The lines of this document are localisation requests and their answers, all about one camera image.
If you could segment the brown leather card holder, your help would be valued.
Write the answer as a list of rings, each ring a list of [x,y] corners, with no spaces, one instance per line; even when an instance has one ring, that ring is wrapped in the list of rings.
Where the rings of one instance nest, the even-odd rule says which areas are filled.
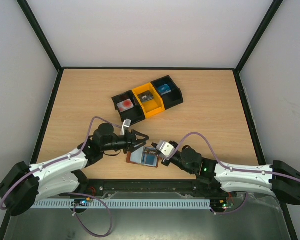
[[[126,163],[157,168],[160,160],[159,153],[154,147],[144,146],[134,152],[128,152]]]

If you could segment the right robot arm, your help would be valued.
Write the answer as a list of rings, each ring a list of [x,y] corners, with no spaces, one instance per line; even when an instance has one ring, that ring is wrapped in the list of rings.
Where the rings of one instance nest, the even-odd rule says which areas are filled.
[[[214,196],[223,192],[258,193],[300,206],[300,172],[283,161],[258,166],[238,165],[205,158],[188,145],[177,150],[178,144],[174,141],[161,140],[152,146],[164,166],[173,164],[194,175]]]

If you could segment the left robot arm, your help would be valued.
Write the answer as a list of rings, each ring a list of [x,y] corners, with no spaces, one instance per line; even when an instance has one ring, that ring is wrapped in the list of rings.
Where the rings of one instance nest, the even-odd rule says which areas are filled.
[[[83,169],[96,164],[107,151],[133,153],[145,146],[148,140],[148,135],[127,127],[124,134],[117,135],[113,125],[102,123],[67,154],[30,165],[18,162],[0,183],[0,209],[15,217],[43,199],[82,193],[89,182]]]

